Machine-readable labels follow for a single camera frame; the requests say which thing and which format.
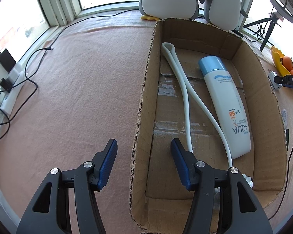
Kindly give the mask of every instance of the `blue gripper pad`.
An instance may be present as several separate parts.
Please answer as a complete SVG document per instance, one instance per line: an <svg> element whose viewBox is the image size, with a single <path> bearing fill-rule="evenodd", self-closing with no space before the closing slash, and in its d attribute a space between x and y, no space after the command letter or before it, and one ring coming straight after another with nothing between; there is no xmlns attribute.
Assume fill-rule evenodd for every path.
<svg viewBox="0 0 293 234"><path fill-rule="evenodd" d="M182 185L189 191L195 190L199 182L194 169L197 159L192 152L185 151L178 138L172 140L171 151Z"/></svg>
<svg viewBox="0 0 293 234"><path fill-rule="evenodd" d="M108 178L117 155L117 141L110 139L105 149L95 154L92 162L94 163L94 177L97 181L97 189L100 191L106 186Z"/></svg>

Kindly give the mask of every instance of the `blue bottle cap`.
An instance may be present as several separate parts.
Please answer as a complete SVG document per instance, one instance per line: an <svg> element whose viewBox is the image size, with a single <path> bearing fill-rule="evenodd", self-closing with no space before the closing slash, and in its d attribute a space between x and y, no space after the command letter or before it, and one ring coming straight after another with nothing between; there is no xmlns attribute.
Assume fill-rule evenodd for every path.
<svg viewBox="0 0 293 234"><path fill-rule="evenodd" d="M207 56L199 60L199 66L202 71L203 76L214 71L214 70L226 70L221 59L217 56Z"/></svg>

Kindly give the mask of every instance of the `blue wave graphic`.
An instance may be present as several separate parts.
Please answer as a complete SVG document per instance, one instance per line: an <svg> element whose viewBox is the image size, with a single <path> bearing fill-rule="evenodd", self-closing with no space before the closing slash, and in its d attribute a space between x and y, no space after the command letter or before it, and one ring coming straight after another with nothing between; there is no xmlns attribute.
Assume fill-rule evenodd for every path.
<svg viewBox="0 0 293 234"><path fill-rule="evenodd" d="M220 76L220 75L218 75L218 76L215 76L215 80L216 80L216 78L219 78L219 77L231 79L231 76Z"/></svg>

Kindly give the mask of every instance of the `white cord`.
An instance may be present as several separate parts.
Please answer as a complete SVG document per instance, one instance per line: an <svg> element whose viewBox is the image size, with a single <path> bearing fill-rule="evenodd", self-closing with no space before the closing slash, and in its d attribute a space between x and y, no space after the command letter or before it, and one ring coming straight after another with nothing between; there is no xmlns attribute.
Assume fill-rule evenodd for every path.
<svg viewBox="0 0 293 234"><path fill-rule="evenodd" d="M211 112L208 110L206 105L203 103L203 101L200 99L200 97L197 95L193 87L191 86L186 74L183 71L183 68L180 64L180 61L177 57L177 54L175 52L175 47L171 43L164 42L162 43L161 48L162 53L164 54L166 60L168 61L170 67L172 68L178 83L181 88L182 97L183 97L183 105L184 105L184 111L185 111L185 124L186 124L186 138L187 138L187 145L188 145L188 151L193 153L192 150L192 143L191 143L191 133L190 133L190 115L189 115L189 99L188 99L188 92L190 95L194 98L196 103L202 108L203 112L207 115L207 117L210 119L214 127L216 128L227 153L227 159L228 159L228 165L229 168L231 168L232 165L232 158L231 153L229 149L229 145L227 143L226 137L224 133L222 132L220 126L218 125L217 121L215 120L214 116L211 114ZM243 174L243 177L246 179L248 184L251 188L253 188L253 182L251 177L247 177L245 174Z"/></svg>

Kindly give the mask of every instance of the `pink felt cloth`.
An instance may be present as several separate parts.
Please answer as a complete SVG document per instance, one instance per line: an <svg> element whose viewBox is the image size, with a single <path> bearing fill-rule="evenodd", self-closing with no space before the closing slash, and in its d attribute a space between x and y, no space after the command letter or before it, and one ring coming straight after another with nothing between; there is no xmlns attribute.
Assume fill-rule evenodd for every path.
<svg viewBox="0 0 293 234"><path fill-rule="evenodd" d="M118 154L107 186L96 193L98 207L107 233L141 232L129 213L130 158L155 22L140 16L88 19L65 30L46 54L33 77L38 91L0 141L0 188L19 217L52 168L76 168L115 138ZM33 90L27 82L14 111Z"/></svg>

